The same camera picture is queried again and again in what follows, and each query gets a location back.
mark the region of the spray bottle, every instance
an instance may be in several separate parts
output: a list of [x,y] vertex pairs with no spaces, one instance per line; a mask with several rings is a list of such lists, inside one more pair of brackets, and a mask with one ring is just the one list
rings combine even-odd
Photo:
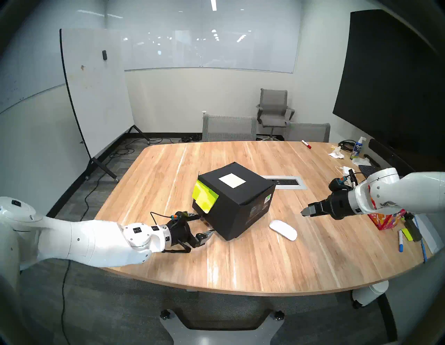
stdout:
[[354,149],[352,150],[351,153],[351,159],[357,158],[359,156],[364,141],[366,141],[366,138],[360,137],[359,141],[356,142]]

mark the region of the chair leg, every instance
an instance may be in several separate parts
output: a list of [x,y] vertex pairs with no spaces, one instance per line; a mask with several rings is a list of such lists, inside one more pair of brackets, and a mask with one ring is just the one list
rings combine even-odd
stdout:
[[266,140],[274,141],[274,137],[272,136],[273,133],[274,133],[274,128],[272,127],[271,134],[270,134],[269,136],[265,137],[264,139],[261,139],[261,141],[262,141],[262,142],[263,142],[263,141],[266,141]]

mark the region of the yellow sticky note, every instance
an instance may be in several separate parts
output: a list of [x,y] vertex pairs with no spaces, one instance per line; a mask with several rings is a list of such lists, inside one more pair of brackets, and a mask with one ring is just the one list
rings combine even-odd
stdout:
[[403,234],[406,236],[406,239],[407,239],[408,241],[412,241],[412,240],[413,240],[413,237],[411,236],[411,234],[409,233],[409,231],[408,231],[407,228],[402,229],[402,232],[403,232]]
[[216,199],[219,197],[213,190],[203,184],[201,181],[196,180],[195,187],[193,188],[192,198],[195,199],[198,206],[205,212],[209,213],[212,206],[215,204]]

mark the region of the office chair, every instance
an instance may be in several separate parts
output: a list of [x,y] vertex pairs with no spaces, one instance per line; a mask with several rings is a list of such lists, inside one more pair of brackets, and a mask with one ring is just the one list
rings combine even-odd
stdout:
[[204,114],[202,141],[255,141],[256,118],[254,116],[217,116]]
[[294,123],[288,122],[284,140],[307,141],[307,142],[329,142],[331,125],[329,123]]
[[[286,121],[290,121],[295,110],[287,106],[287,90],[261,89],[257,121],[263,128],[272,128],[271,134],[264,140],[277,140],[273,137],[274,128],[286,128]],[[287,110],[291,111],[289,118],[286,117]]]

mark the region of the whiteboard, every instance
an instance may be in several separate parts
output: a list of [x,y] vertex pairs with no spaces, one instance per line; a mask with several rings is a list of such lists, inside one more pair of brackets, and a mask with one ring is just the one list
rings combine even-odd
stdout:
[[88,154],[94,157],[134,125],[120,35],[106,29],[61,29],[60,35],[73,111]]
[[25,19],[0,59],[0,113],[65,83],[60,28],[105,28],[103,0],[43,0]]
[[124,69],[293,72],[300,0],[217,0],[216,4],[213,11],[210,0],[109,0],[107,13],[113,16],[107,16],[106,28],[121,32]]

